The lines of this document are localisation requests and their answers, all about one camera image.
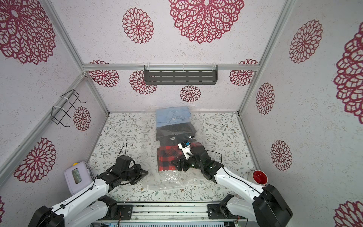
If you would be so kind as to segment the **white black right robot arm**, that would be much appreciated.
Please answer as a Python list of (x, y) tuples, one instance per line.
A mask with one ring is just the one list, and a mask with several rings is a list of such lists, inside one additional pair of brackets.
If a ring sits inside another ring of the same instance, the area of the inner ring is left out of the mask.
[(207, 180), (233, 191), (219, 203), (224, 218), (243, 217), (260, 227), (285, 227), (293, 217), (275, 186), (253, 183), (234, 174), (221, 161), (213, 160), (204, 146), (191, 147), (189, 142), (182, 142), (178, 147), (183, 155), (172, 161), (178, 171), (198, 169)]

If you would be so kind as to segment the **red black plaid shirt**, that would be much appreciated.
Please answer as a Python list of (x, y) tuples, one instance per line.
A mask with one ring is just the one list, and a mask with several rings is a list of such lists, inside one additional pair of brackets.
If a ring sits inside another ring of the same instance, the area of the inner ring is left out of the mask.
[[(198, 142), (191, 142), (191, 148), (202, 146)], [(172, 164), (171, 161), (185, 159), (185, 156), (181, 149), (178, 146), (164, 146), (160, 147), (157, 150), (157, 165), (158, 171), (174, 171), (177, 170)]]

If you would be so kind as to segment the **light blue shirt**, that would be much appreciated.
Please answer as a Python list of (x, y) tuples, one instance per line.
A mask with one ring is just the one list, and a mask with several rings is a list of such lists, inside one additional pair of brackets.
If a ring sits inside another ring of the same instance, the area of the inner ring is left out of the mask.
[(156, 110), (156, 127), (189, 123), (191, 113), (188, 107), (171, 107)]

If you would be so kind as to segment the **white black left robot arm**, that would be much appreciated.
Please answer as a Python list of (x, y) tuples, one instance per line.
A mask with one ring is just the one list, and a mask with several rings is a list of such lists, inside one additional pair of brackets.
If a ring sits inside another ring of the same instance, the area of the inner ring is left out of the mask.
[(87, 227), (103, 218), (115, 218), (118, 202), (107, 194), (124, 185), (135, 185), (148, 175), (140, 164), (126, 155), (97, 176), (90, 185), (70, 198), (33, 214), (29, 227)]

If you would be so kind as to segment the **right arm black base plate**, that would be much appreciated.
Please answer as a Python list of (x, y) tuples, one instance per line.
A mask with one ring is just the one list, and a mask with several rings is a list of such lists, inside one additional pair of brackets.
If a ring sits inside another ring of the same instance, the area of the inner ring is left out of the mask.
[(207, 212), (209, 219), (238, 219), (238, 216), (233, 215), (227, 209), (227, 203), (234, 198), (234, 195), (228, 194), (220, 203), (218, 204), (208, 204)]

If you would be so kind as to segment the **clear plastic vacuum bag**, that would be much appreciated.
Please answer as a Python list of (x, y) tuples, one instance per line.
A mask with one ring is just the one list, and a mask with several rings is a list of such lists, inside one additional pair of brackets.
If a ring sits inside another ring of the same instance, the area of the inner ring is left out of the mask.
[(186, 107), (156, 110), (156, 168), (149, 171), (145, 185), (150, 190), (171, 190), (197, 186), (207, 181), (193, 168), (192, 149), (200, 147), (200, 136)]

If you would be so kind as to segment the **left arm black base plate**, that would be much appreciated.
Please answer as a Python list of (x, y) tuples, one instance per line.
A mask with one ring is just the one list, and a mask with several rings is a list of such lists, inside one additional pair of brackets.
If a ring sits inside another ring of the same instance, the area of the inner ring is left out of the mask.
[(121, 221), (131, 220), (132, 213), (133, 213), (133, 205), (118, 204), (116, 207), (116, 215), (113, 219)]

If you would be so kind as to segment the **dark grey shirt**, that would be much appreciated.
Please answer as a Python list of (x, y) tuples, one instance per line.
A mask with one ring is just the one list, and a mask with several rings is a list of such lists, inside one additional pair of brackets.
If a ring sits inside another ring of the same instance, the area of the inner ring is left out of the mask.
[(160, 146), (177, 146), (179, 143), (195, 141), (197, 130), (191, 123), (166, 125), (157, 128), (156, 140)]

